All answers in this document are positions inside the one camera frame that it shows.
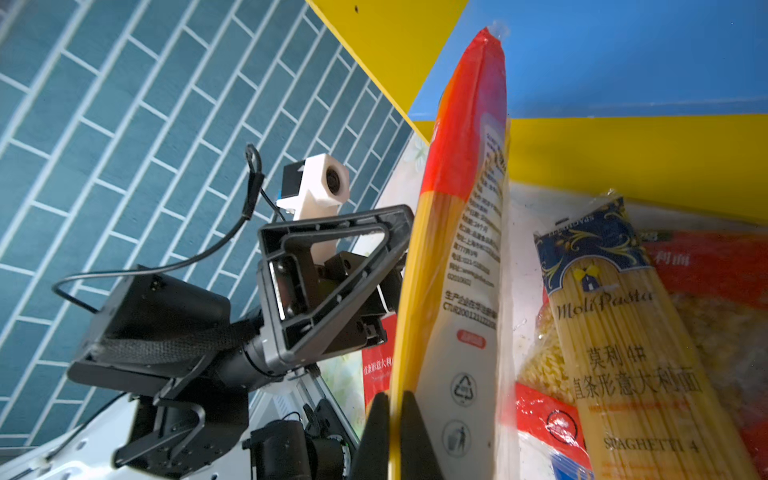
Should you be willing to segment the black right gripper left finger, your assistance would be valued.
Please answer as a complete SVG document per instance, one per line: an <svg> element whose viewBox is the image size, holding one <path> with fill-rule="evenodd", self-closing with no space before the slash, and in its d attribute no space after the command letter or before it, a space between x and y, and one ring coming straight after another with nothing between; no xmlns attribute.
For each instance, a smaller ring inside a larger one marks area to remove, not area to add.
<svg viewBox="0 0 768 480"><path fill-rule="evenodd" d="M390 457L390 401L385 392L372 401L363 436L353 456L351 480L387 480Z"/></svg>

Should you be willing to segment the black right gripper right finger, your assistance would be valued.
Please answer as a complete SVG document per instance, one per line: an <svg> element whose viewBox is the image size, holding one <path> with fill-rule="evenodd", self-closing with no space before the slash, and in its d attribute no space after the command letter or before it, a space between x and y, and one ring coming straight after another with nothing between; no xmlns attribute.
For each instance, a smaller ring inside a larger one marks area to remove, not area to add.
<svg viewBox="0 0 768 480"><path fill-rule="evenodd" d="M405 391L400 416L400 478L443 480L415 395Z"/></svg>

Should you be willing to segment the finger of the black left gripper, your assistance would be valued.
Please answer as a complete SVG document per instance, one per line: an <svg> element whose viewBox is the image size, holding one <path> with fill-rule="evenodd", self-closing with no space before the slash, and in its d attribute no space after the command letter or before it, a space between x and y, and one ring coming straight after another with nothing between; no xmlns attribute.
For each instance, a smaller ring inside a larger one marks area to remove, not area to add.
<svg viewBox="0 0 768 480"><path fill-rule="evenodd" d="M261 228L258 365L291 371L386 343L413 222L396 205Z"/></svg>
<svg viewBox="0 0 768 480"><path fill-rule="evenodd" d="M205 411L200 404L136 398L127 443L113 454L115 468L191 468L190 444L200 433Z"/></svg>

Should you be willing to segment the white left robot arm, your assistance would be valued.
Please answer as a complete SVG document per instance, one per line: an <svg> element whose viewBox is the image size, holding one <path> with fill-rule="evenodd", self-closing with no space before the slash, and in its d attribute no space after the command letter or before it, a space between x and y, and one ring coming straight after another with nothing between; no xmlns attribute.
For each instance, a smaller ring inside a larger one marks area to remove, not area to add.
<svg viewBox="0 0 768 480"><path fill-rule="evenodd" d="M174 266L116 273L67 370L70 381L116 397L71 433L1 468L5 479L223 479L237 452L251 479L383 479L388 403L355 435L327 395L270 418L263 389L319 383L321 361L377 347L399 303L414 224L396 205L338 214L349 177L315 156L284 201L291 220L258 231L257 305L174 276Z"/></svg>

